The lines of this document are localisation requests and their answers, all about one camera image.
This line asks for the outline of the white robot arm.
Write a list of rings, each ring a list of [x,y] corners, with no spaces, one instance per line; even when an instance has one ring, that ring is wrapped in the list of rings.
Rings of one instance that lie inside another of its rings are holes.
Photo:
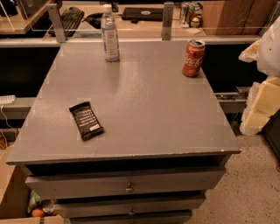
[[[241,117],[241,133],[252,136],[280,109],[280,17],[240,54],[239,60],[255,60],[257,70],[267,75],[262,83],[253,83]]]

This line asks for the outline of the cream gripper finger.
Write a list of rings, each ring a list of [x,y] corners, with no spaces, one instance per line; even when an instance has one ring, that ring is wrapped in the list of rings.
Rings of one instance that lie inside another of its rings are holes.
[[[247,47],[239,55],[239,60],[241,60],[243,62],[248,62],[248,63],[250,63],[252,61],[256,61],[259,44],[260,44],[260,41],[257,40],[253,44],[251,44],[249,47]]]
[[[241,133],[246,136],[257,134],[279,109],[280,78],[268,77],[262,83],[254,82],[241,117]]]

